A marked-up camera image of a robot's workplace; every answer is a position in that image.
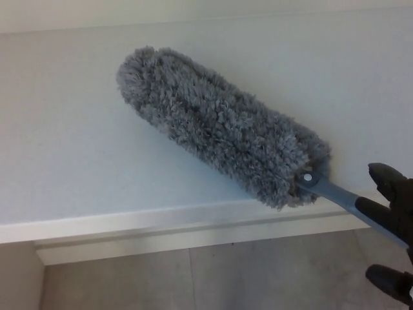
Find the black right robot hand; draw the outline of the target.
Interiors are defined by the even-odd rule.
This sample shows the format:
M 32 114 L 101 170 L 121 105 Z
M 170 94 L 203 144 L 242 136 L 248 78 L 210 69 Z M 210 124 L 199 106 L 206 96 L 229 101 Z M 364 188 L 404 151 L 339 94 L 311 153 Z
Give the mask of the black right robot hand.
M 412 259 L 412 179 L 384 163 L 370 163 L 368 173 L 389 202 L 390 232 L 407 244 Z M 412 309 L 412 274 L 373 264 L 365 272 L 372 285 Z

